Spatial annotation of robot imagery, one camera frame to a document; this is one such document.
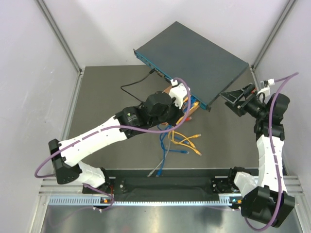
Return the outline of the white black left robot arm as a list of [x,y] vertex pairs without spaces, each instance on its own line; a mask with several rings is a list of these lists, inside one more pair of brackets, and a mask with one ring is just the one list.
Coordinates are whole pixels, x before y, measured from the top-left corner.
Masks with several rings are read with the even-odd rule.
[[110,188],[109,177],[103,168],[96,168],[82,162],[84,158],[113,143],[144,133],[158,124],[176,126],[183,117],[182,110],[186,94],[170,90],[169,93],[155,92],[138,106],[126,107],[102,125],[75,138],[49,142],[58,184],[73,181],[88,184],[99,192]]

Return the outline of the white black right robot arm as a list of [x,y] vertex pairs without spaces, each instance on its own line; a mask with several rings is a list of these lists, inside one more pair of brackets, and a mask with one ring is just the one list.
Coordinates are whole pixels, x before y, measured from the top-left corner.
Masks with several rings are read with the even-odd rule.
[[290,99],[277,92],[265,103],[266,94],[258,92],[253,84],[220,95],[236,115],[249,114],[255,118],[259,153],[258,178],[246,168],[234,167],[229,170],[226,187],[240,192],[241,214],[246,220],[278,228],[295,205],[294,197],[287,193],[282,168],[285,131],[281,122]]

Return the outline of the wooden base board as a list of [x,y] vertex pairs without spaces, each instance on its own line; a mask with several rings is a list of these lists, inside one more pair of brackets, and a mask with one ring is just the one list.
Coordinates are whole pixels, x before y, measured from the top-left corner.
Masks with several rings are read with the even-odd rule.
[[[170,91],[171,87],[172,87],[172,86],[169,86],[169,87],[167,87],[167,88],[163,91],[163,93],[166,93],[169,97],[170,97],[169,91]],[[191,100],[192,95],[190,94],[190,88],[189,88],[189,87],[186,87],[186,90],[187,90],[188,96],[185,98],[184,104],[183,104],[183,106],[182,106],[181,109],[182,109],[184,112],[186,112],[187,109],[188,109],[188,106],[186,105],[186,103],[187,103],[188,100],[190,100],[190,110],[189,110],[189,112],[188,112],[188,114],[187,114],[187,117],[190,117],[190,115],[191,115],[194,111],[196,111],[196,110],[199,108],[199,101],[198,101],[198,100],[192,101],[192,100]],[[172,114],[173,114],[173,112],[176,111],[176,110],[178,109],[178,107],[176,107],[176,106],[174,105],[173,101],[174,101],[174,98],[172,99],[172,109],[169,110],[168,117],[171,117]]]

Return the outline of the dark blue network switch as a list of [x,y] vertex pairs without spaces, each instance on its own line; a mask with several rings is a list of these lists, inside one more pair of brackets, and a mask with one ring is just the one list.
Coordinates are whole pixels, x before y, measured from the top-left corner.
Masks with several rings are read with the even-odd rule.
[[183,79],[204,110],[249,64],[179,22],[174,22],[134,51],[135,56],[167,80]]

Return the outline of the aluminium frame rail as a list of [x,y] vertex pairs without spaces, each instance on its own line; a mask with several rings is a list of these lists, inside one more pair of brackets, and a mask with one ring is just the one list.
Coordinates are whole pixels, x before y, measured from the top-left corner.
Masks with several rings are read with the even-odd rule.
[[79,182],[58,185],[45,179],[39,189],[50,205],[79,206],[232,206],[242,196],[230,188],[221,188],[224,178],[207,177],[123,177],[112,179],[105,194],[87,190]]

